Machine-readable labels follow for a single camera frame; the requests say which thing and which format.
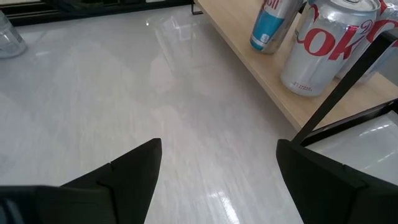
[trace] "blue label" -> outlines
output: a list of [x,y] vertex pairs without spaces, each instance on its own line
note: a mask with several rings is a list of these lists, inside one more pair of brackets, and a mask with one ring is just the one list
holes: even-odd
[[265,10],[261,10],[250,38],[251,45],[255,49],[262,50],[278,31],[284,20],[270,15]]

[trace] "wooden tabletop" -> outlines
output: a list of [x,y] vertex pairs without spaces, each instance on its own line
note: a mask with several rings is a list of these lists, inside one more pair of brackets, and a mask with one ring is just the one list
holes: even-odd
[[[294,43],[292,35],[300,14],[295,18],[282,47],[273,55],[265,55],[253,50],[249,43],[262,0],[196,0],[196,3],[294,128],[301,129],[334,89],[338,80],[334,80],[321,96],[314,98],[298,96],[286,89],[280,81],[280,73]],[[394,98],[398,98],[398,87],[377,74],[365,85],[352,87],[318,128]]]

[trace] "soda can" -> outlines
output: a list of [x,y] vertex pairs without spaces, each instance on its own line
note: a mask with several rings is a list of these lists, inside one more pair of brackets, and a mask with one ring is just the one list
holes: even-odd
[[250,38],[251,45],[265,54],[278,50],[303,0],[265,0]]
[[372,66],[363,74],[358,83],[363,84],[370,80],[377,72],[381,70],[383,65],[396,53],[398,53],[398,40],[394,41],[390,47],[373,63]]
[[310,9],[310,7],[315,3],[315,0],[308,0],[303,11],[301,12],[301,17],[300,20],[298,20],[298,23],[296,25],[296,28],[294,29],[294,35],[293,38],[296,38],[300,32],[301,27],[303,27],[304,21],[305,21],[305,17],[308,14],[308,10]]
[[[373,28],[358,47],[355,48],[352,57],[347,60],[343,68],[337,73],[336,78],[341,79],[347,74],[379,34],[398,27],[398,0],[380,0],[380,3],[381,10]],[[357,83],[366,83],[370,78],[362,76]]]
[[282,71],[282,83],[302,96],[318,96],[371,30],[378,0],[317,1]]

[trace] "can lid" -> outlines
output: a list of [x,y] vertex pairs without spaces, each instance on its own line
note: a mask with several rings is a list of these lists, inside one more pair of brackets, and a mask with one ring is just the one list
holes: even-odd
[[380,6],[378,0],[331,0],[333,3],[355,11],[373,11]]

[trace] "white surface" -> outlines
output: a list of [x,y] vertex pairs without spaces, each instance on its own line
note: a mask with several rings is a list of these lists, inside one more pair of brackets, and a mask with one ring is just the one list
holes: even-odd
[[324,156],[398,185],[398,115],[357,125],[310,146]]
[[162,138],[146,223],[302,223],[275,159],[295,131],[205,16],[19,31],[28,51],[0,60],[0,184],[60,185]]

